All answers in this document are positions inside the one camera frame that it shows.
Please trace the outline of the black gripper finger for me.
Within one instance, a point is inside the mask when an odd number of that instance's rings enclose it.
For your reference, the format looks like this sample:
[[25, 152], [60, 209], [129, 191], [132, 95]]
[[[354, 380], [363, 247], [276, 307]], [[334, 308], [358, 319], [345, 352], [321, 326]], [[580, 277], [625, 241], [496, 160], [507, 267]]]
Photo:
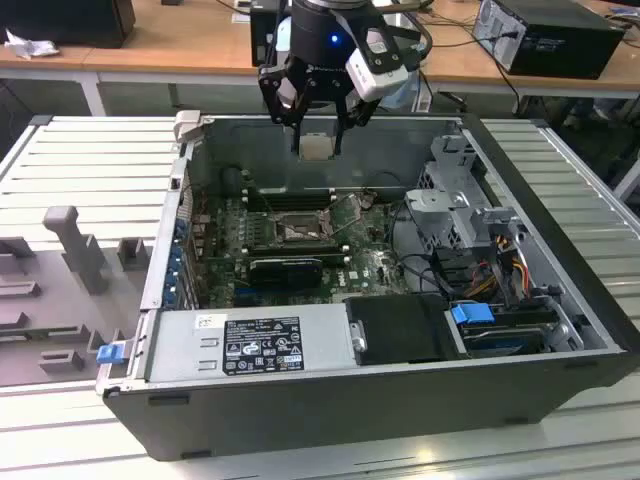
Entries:
[[348, 109], [344, 95], [335, 94], [333, 101], [337, 113], [334, 124], [333, 153], [340, 154], [344, 133], [356, 126], [364, 127], [367, 125], [374, 114], [374, 102], [358, 100], [351, 109]]
[[[301, 124], [318, 93], [319, 81], [308, 67], [304, 61], [286, 61], [281, 66], [263, 66], [258, 76], [258, 84], [271, 120], [293, 130], [292, 151], [300, 148]], [[279, 96], [280, 88], [286, 84], [293, 90], [288, 104], [284, 104]]]

